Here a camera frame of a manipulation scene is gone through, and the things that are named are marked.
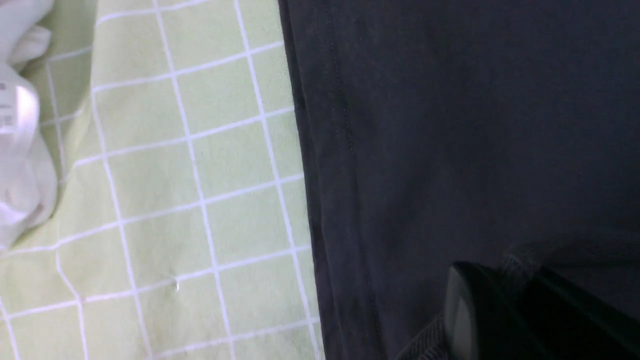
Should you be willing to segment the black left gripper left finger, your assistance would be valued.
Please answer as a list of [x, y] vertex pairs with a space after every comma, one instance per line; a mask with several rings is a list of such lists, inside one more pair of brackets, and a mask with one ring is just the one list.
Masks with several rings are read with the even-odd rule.
[[449, 269], [443, 310], [445, 345], [452, 360], [549, 360], [496, 273], [472, 262]]

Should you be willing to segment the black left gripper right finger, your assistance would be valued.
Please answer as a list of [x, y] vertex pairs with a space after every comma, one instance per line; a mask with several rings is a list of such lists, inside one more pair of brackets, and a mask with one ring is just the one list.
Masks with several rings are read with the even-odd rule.
[[639, 321], [543, 268], [526, 285], [519, 310], [554, 360], [638, 360]]

